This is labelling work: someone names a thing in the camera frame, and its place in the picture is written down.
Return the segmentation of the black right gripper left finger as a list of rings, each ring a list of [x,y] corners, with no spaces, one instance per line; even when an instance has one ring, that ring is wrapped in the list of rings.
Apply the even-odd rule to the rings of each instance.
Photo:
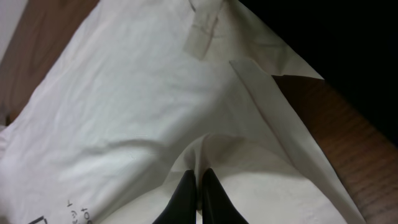
[[[195,224],[197,185],[193,170],[186,170],[172,197],[153,224]]]

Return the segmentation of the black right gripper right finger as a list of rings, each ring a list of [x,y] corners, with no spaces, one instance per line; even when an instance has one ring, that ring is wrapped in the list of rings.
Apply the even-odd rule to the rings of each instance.
[[[203,224],[248,224],[211,168],[203,174],[201,191]]]

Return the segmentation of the white t-shirt with robot print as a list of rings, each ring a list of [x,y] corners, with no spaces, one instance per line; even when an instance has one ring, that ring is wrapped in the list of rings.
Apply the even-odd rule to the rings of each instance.
[[[314,69],[238,1],[101,1],[1,131],[2,223],[151,223],[212,168],[249,223],[363,223],[274,75]]]

